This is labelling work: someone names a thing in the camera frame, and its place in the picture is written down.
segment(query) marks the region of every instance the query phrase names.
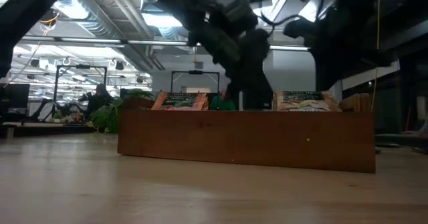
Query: robot workstation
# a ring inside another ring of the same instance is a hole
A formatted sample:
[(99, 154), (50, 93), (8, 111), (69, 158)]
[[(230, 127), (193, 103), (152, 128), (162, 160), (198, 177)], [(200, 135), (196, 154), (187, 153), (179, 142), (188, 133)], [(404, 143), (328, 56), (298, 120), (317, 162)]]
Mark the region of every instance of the robot workstation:
[[(428, 205), (406, 196), (427, 179), (401, 186), (428, 170), (428, 134), (378, 141), (377, 88), (400, 65), (379, 47), (381, 0), (0, 6), (5, 223), (382, 223)], [(344, 89), (354, 76), (374, 78)]]

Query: snack bag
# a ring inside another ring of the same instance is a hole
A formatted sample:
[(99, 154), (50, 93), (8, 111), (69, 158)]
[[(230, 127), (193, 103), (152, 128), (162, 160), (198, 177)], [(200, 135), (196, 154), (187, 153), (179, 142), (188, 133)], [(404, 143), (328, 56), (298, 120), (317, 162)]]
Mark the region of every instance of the snack bag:
[(274, 92), (274, 111), (342, 111), (333, 93), (325, 92)]
[(206, 94), (161, 92), (152, 110), (202, 110)]

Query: wooden table surface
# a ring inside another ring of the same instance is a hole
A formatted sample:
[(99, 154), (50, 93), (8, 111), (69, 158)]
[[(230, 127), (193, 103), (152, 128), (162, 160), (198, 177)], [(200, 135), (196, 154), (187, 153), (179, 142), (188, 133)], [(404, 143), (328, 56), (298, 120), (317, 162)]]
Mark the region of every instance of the wooden table surface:
[(121, 156), (116, 147), (101, 134), (0, 142), (0, 223), (428, 220), (428, 156), (406, 148), (383, 149), (372, 175)]

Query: wooden box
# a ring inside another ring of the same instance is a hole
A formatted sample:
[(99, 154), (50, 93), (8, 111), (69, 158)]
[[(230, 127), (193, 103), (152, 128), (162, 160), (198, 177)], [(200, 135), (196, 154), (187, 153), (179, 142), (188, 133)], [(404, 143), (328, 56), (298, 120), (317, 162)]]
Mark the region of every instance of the wooden box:
[(364, 112), (124, 110), (118, 153), (374, 173), (374, 143)]

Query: ceiling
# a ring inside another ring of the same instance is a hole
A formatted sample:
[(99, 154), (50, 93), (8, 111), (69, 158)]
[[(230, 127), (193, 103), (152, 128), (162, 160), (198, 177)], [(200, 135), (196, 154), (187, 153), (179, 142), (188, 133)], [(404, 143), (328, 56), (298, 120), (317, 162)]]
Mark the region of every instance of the ceiling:
[[(232, 0), (219, 0), (228, 3)], [(263, 13), (271, 20), (279, 20), (291, 14), (297, 14), (313, 19), (319, 0), (266, 0), (253, 5), (256, 14)], [(324, 8), (333, 4), (334, 0), (325, 0)], [(406, 0), (383, 1), (382, 16), (404, 5)], [(104, 39), (160, 39), (171, 41), (185, 41), (187, 31), (181, 24), (168, 13), (161, 10), (158, 3), (141, 4), (141, 0), (67, 0), (58, 1), (54, 7), (60, 11), (58, 22), (49, 30), (45, 25), (36, 23), (28, 35), (47, 35), (51, 37), (87, 37)], [(85, 19), (76, 19), (76, 14), (81, 11)], [(259, 27), (269, 29), (263, 23)], [(302, 45), (302, 39), (284, 37), (281, 28), (277, 28), (272, 36), (275, 44)], [(34, 53), (34, 58), (40, 60), (40, 67), (28, 65), (29, 58)], [(222, 72), (220, 66), (211, 63), (211, 56), (203, 48), (189, 47), (161, 47), (161, 46), (126, 46), (112, 48), (105, 45), (94, 46), (84, 43), (50, 43), (50, 45), (37, 45), (20, 43), (15, 48), (12, 63), (11, 77), (13, 82), (32, 83), (32, 90), (40, 93), (40, 88), (48, 90), (43, 94), (50, 98), (52, 82), (55, 80), (56, 65), (67, 63), (70, 65), (85, 64), (92, 67), (106, 67), (108, 69), (108, 85), (112, 93), (118, 94), (115, 86), (128, 86), (128, 88), (142, 88), (149, 90), (151, 87), (150, 74), (158, 71), (192, 70), (193, 60), (203, 62), (203, 70), (210, 72)], [(117, 62), (123, 62), (124, 69), (116, 70)], [(138, 76), (144, 79), (138, 84)], [(103, 81), (102, 74), (96, 68), (89, 70), (76, 70), (71, 68), (60, 78), (60, 91), (70, 90), (69, 86), (81, 86), (90, 84), (84, 88), (76, 88), (83, 92), (94, 88), (94, 84)]]

